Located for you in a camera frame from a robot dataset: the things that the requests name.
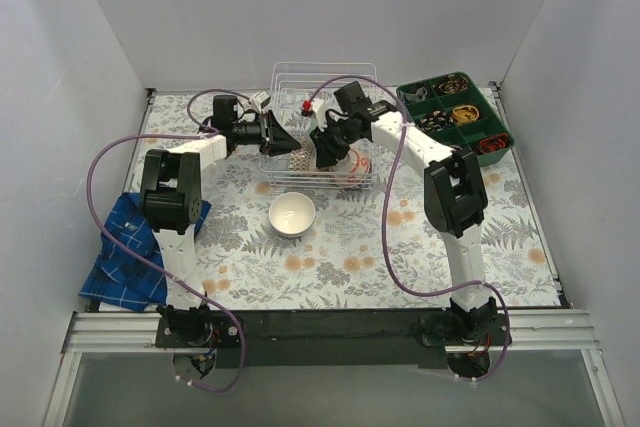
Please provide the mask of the white wire dish rack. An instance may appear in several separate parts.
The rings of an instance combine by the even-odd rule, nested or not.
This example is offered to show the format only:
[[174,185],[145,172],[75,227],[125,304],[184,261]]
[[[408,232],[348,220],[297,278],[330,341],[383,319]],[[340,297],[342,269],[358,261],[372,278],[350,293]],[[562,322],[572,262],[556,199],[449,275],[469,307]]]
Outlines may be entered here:
[[351,148],[357,148],[369,157],[368,174],[353,176],[339,174],[333,167],[316,167],[316,149],[306,133],[312,118],[300,113],[302,104],[314,95],[326,101],[330,109],[339,108],[333,92],[348,84],[353,76],[375,80],[376,67],[366,62],[278,62],[272,70],[271,104],[277,121],[301,143],[300,149],[313,152],[309,172],[292,172],[288,168],[289,153],[277,157],[263,156],[260,169],[267,180],[275,185],[309,189],[364,190],[371,187],[378,173],[379,149],[366,140],[360,140]]

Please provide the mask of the orange floral bowl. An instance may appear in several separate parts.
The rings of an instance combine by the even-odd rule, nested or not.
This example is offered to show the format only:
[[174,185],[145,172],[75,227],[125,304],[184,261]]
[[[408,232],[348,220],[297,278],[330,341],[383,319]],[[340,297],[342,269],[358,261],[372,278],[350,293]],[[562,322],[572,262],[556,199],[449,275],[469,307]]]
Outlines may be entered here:
[[353,176],[368,174],[369,170],[369,157],[357,148],[350,148],[347,156],[333,167],[336,173]]

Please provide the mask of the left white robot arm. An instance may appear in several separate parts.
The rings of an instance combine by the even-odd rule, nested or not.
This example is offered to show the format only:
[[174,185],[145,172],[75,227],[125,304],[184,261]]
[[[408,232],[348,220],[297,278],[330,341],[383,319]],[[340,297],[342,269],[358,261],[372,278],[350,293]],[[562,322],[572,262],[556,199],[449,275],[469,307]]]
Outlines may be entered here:
[[202,173],[229,157],[239,145],[259,148],[275,157],[301,148],[268,108],[270,96],[246,98],[253,118],[242,119],[240,100],[225,93],[213,98],[213,113],[198,136],[168,150],[145,155],[140,185],[140,210],[158,244],[163,268],[170,274],[167,305],[179,310],[197,307],[204,291],[195,285],[195,226],[202,210]]

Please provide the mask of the brown patterned small bowl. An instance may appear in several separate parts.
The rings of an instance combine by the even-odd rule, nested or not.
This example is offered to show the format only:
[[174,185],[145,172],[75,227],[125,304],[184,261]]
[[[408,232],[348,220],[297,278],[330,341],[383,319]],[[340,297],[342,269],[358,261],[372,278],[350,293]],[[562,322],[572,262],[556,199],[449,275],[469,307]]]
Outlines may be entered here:
[[292,172],[309,172],[313,152],[309,149],[298,149],[290,155],[288,168]]

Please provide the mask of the white bowl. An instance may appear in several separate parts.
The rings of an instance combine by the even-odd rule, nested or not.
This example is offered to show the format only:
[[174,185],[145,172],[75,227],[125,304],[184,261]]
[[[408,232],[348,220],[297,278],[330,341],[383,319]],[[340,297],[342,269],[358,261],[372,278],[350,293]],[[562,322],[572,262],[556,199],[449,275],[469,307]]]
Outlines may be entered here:
[[271,203],[268,219],[280,235],[293,238],[304,235],[313,225],[316,208],[313,201],[299,192],[283,193]]

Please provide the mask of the celadon green bowl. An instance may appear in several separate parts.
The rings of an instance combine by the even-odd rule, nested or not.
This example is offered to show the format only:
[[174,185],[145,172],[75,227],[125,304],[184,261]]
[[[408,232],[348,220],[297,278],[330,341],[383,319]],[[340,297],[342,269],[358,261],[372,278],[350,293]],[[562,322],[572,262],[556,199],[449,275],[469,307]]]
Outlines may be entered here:
[[318,126],[319,126],[318,121],[315,118],[313,118],[309,123],[306,133],[310,135]]

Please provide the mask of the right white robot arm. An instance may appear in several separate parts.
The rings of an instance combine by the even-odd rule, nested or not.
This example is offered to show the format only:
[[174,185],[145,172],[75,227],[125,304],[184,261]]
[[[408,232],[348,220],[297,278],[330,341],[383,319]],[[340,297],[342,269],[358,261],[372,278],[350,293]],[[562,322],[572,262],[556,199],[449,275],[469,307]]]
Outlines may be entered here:
[[406,105],[392,92],[372,101],[363,91],[362,76],[344,76],[335,91],[340,111],[331,114],[315,95],[305,100],[301,114],[315,120],[310,137],[319,168],[345,159],[352,144],[367,140],[395,154],[395,165],[411,167],[423,179],[427,220],[444,242],[452,284],[440,290],[458,314],[454,336],[475,344],[489,331],[488,317],[505,305],[500,292],[486,280],[481,249],[481,225],[488,198],[476,154],[429,137],[411,120]]

